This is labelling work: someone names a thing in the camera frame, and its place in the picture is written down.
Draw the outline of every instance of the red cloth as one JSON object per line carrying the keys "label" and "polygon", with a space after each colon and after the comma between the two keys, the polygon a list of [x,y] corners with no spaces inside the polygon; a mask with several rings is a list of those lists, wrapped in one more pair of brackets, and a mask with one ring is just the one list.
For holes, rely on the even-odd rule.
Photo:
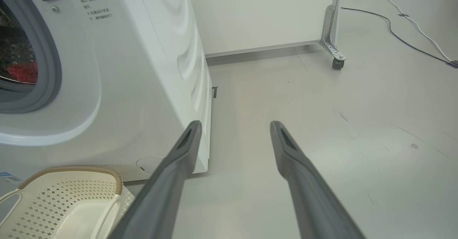
{"label": "red cloth", "polygon": [[20,63],[8,67],[8,73],[18,82],[36,83],[38,79],[38,66],[32,63]]}

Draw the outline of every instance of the metal stand leg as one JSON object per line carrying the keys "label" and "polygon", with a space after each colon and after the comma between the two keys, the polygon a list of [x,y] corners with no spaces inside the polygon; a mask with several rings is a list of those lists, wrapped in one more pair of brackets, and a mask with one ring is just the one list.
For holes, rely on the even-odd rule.
{"label": "metal stand leg", "polygon": [[332,62],[332,68],[342,69],[344,67],[344,61],[347,59],[345,55],[337,50],[337,47],[331,42],[331,30],[334,25],[334,16],[336,8],[334,5],[330,5],[326,8],[326,15],[324,17],[323,36],[321,38],[320,45],[322,45],[331,55],[334,57]]}

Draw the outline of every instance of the white cable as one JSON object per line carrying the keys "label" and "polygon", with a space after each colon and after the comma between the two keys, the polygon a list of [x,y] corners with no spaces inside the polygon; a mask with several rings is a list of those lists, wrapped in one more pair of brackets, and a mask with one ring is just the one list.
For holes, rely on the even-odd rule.
{"label": "white cable", "polygon": [[404,14],[404,12],[401,10],[401,8],[399,8],[399,6],[397,6],[395,3],[393,3],[393,1],[391,1],[391,0],[388,0],[388,1],[390,1],[391,4],[392,4],[393,6],[395,6],[395,7],[399,10],[399,12],[400,12],[404,17],[406,17],[407,20],[409,20],[409,21],[413,22],[415,25],[417,25],[417,28],[418,28],[418,30],[422,33],[422,35],[423,35],[424,37],[426,37],[427,39],[429,39],[432,43],[434,43],[434,45],[436,46],[436,48],[439,50],[440,54],[441,54],[446,60],[448,60],[449,62],[452,61],[450,58],[448,58],[448,57],[443,53],[443,51],[440,49],[439,45],[437,45],[437,43],[436,43],[432,38],[428,37],[428,36],[422,31],[422,29],[420,29],[420,26],[417,24],[417,22],[415,22],[414,20],[412,20],[412,19],[410,19],[408,16],[406,16],[406,14]]}

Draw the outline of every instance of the sticker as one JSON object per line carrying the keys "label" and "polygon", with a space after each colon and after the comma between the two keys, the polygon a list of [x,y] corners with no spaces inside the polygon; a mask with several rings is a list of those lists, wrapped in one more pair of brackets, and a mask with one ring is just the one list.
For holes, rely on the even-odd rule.
{"label": "sticker", "polygon": [[10,184],[19,187],[22,183],[23,180],[15,177],[14,175],[7,173],[7,172],[2,172],[0,173],[0,179],[5,180],[6,182],[9,182]]}
{"label": "sticker", "polygon": [[107,0],[78,0],[77,8],[93,22],[113,18],[113,11]]}

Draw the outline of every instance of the basket bottom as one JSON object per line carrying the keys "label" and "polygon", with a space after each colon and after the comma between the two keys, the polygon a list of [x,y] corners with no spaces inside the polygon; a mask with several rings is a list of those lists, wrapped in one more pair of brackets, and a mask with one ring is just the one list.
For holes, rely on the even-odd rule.
{"label": "basket bottom", "polygon": [[[88,239],[91,237],[98,218],[103,213],[110,200],[85,200],[76,203],[70,208],[60,223],[57,225],[52,239]],[[112,221],[115,213],[110,213],[105,224]],[[100,231],[100,239],[108,236],[110,227],[103,226]]]}

